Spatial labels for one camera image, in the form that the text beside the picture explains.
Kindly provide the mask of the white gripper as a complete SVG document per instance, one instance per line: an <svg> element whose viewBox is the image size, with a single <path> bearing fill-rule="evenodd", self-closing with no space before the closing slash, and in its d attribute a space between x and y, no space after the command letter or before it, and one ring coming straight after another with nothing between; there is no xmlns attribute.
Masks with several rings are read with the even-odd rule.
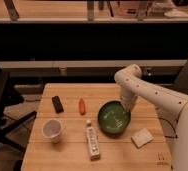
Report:
<svg viewBox="0 0 188 171"><path fill-rule="evenodd" d="M120 101L126 111L132 110L135 106L137 96L130 90L122 88L120 90Z"/></svg>

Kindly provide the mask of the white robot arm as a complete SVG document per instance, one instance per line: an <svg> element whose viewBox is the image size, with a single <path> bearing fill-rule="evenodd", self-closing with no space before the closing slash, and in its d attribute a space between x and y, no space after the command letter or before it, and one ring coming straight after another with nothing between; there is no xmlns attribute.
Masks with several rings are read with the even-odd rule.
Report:
<svg viewBox="0 0 188 171"><path fill-rule="evenodd" d="M138 95L157 107L160 107L178 119L177 138L173 144L172 171L188 171L188 95L141 79L142 71L131 64L114 75L120 86L120 101L126 111L133 106Z"/></svg>

